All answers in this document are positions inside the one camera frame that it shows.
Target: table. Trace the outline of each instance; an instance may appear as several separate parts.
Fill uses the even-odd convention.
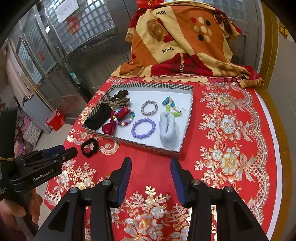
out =
[[[139,81],[110,77],[93,96],[64,143],[65,148],[76,147],[78,155],[49,182],[45,204],[53,209],[72,186],[95,186],[109,178],[129,156],[132,173],[126,200],[119,209],[111,208],[115,240],[186,240],[191,209],[179,204],[169,157],[101,138],[97,138],[100,152],[93,157],[86,158],[80,150],[80,145],[91,137],[81,125],[104,92],[112,84]],[[194,178],[209,186],[233,186],[270,239],[282,198],[282,165],[274,127],[264,101],[253,88],[220,81],[186,83],[194,86],[193,109],[179,160]],[[212,236],[216,240],[215,206],[212,215]],[[90,208],[86,221],[89,240]]]

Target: brown scrunchie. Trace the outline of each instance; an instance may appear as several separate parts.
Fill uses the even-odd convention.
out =
[[[118,91],[117,95],[114,95],[110,100],[111,101],[118,101],[124,99],[128,95],[128,91],[123,90],[123,91]]]

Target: tray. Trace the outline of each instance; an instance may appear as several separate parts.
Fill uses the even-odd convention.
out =
[[[129,94],[126,96],[131,99],[131,104],[128,106],[129,109],[134,111],[135,118],[128,126],[116,126],[113,136],[103,133],[102,128],[98,130],[90,130],[83,124],[83,128],[91,133],[96,134],[98,137],[105,139],[112,139],[120,143],[131,145],[136,148],[145,149],[150,152],[156,152],[161,155],[167,156],[179,156],[182,148],[183,140],[187,131],[187,126],[190,121],[191,109],[192,109],[192,98],[193,98],[193,86],[182,85],[182,84],[167,84],[167,83],[131,83],[131,84],[119,84],[113,85],[106,92],[111,97],[118,93],[120,90],[128,90]],[[173,149],[166,148],[162,145],[159,137],[159,117],[162,112],[165,111],[165,106],[162,105],[162,101],[170,96],[176,106],[182,109],[182,115],[176,117],[176,133],[177,142]],[[158,105],[158,111],[152,116],[145,116],[141,113],[141,106],[146,100],[155,101]],[[97,104],[88,118],[97,112],[99,104]],[[154,105],[148,104],[145,107],[146,112],[154,110]],[[156,123],[155,132],[148,138],[136,139],[131,134],[132,125],[141,118],[150,118]],[[151,129],[151,124],[142,123],[137,126],[136,133],[144,134]]]

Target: wall decoration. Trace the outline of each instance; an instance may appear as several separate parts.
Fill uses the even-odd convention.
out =
[[[68,18],[75,10],[79,8],[76,0],[65,0],[55,10],[57,20],[62,23]]]
[[[67,19],[67,31],[71,34],[76,33],[80,29],[80,21],[76,16]]]
[[[38,57],[39,59],[41,59],[42,61],[45,60],[45,56],[43,55],[43,53],[41,51],[38,51]]]
[[[279,32],[284,36],[285,39],[288,38],[289,31],[282,22],[279,23]]]

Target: black scrunchie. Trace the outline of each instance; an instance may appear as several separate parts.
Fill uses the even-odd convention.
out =
[[[87,145],[89,145],[91,143],[93,143],[94,148],[92,150],[90,150],[90,152],[85,153],[85,151],[84,151],[85,146],[87,146]],[[83,142],[81,144],[82,154],[85,155],[86,157],[91,157],[93,154],[97,153],[98,150],[99,150],[99,144],[98,144],[97,140],[94,139],[93,137],[89,138],[86,142]]]

